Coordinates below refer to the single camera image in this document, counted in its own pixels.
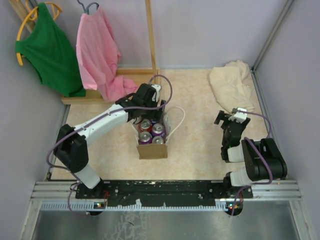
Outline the purple soda can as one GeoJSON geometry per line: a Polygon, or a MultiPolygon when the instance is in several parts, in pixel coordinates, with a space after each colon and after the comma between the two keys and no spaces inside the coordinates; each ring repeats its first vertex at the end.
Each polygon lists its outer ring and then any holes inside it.
{"type": "Polygon", "coordinates": [[[152,125],[155,125],[155,124],[159,123],[157,120],[153,120],[153,119],[150,122],[151,122],[152,125]]]}

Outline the red soda can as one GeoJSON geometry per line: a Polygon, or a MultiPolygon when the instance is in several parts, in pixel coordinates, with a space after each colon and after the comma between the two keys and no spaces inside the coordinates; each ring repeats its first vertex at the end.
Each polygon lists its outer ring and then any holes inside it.
{"type": "Polygon", "coordinates": [[[152,127],[153,127],[153,125],[150,120],[143,119],[141,121],[141,123],[139,124],[138,128],[139,128],[140,132],[149,132],[150,133],[152,131],[152,127]]]}

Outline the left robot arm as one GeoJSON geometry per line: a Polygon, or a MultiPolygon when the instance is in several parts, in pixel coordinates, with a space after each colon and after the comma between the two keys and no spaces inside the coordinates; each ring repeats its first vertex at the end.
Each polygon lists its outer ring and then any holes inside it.
{"type": "Polygon", "coordinates": [[[143,83],[135,93],[118,99],[110,108],[91,120],[74,127],[65,124],[60,128],[53,154],[86,186],[88,195],[97,199],[104,192],[101,177],[89,164],[88,147],[120,125],[159,113],[161,89],[159,84],[143,83]]]}

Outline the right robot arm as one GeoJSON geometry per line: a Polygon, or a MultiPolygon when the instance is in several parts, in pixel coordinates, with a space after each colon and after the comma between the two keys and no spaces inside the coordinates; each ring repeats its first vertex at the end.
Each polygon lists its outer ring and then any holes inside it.
{"type": "Polygon", "coordinates": [[[229,198],[235,198],[241,188],[271,184],[274,180],[285,179],[288,174],[287,164],[270,131],[261,140],[242,137],[251,121],[249,115],[267,120],[264,115],[234,108],[231,113],[219,111],[214,121],[215,125],[222,123],[222,160],[226,163],[244,163],[244,167],[228,172],[223,178],[223,192],[229,198]]]}

